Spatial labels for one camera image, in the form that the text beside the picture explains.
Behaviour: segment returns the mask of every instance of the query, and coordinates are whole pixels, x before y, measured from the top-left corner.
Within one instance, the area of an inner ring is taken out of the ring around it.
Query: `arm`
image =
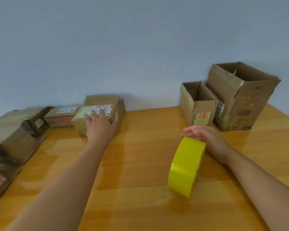
[[[226,164],[272,231],[289,230],[289,187],[232,148],[212,127],[191,126],[188,136],[207,143],[207,149]]]
[[[100,110],[92,111],[92,121],[85,115],[88,143],[80,157],[42,192],[6,229],[6,231],[76,231],[83,216],[100,161],[108,143],[115,136],[112,125]]]

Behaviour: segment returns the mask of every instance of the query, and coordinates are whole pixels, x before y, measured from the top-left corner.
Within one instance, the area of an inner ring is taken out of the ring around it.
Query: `packing tape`
[[[168,186],[171,189],[190,197],[205,148],[204,142],[189,137],[183,138],[169,171]]]

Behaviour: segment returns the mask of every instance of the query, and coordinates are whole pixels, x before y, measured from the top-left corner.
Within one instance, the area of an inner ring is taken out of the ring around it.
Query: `forearm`
[[[81,156],[6,230],[77,230],[105,148],[88,143]]]
[[[272,231],[289,230],[289,187],[239,152],[232,152],[230,167]]]

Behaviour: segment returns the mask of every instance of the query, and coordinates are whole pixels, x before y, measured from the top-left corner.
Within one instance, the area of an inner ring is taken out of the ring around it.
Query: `cardboard box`
[[[44,119],[51,128],[74,127],[72,119],[80,108],[78,106],[54,108],[44,116]]]
[[[120,126],[126,113],[124,100],[121,99],[119,101],[119,96],[117,95],[88,95],[83,105],[72,119],[72,123],[81,137],[86,137],[87,131],[83,116],[87,113],[90,117],[91,109],[94,109],[99,114],[100,108],[103,108],[110,123],[116,120],[119,124],[118,126]]]
[[[32,137],[22,123],[0,122],[0,167],[26,163],[45,140],[45,136]]]
[[[215,114],[218,128],[251,129],[280,81],[242,62],[212,64],[208,88],[219,100]]]
[[[186,125],[212,125],[217,99],[204,83],[185,82],[181,84],[180,90],[180,108]]]
[[[8,188],[21,170],[20,166],[0,168],[0,196]]]
[[[34,108],[14,110],[7,112],[0,119],[6,120],[25,120],[23,122],[23,128],[27,130],[33,137],[41,136],[48,128],[49,124],[45,122],[44,116],[53,107],[47,106],[46,108]]]

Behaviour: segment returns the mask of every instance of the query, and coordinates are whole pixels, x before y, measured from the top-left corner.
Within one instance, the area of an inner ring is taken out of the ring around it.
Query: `hand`
[[[236,152],[221,134],[213,127],[190,126],[183,129],[181,137],[190,137],[206,143],[206,148],[221,163],[227,164],[229,155]]]
[[[96,115],[94,110],[91,110],[91,118],[87,114],[84,116],[87,137],[89,142],[98,142],[108,145],[117,133],[118,123],[114,121],[112,124],[108,121],[103,109],[100,109],[100,116]]]

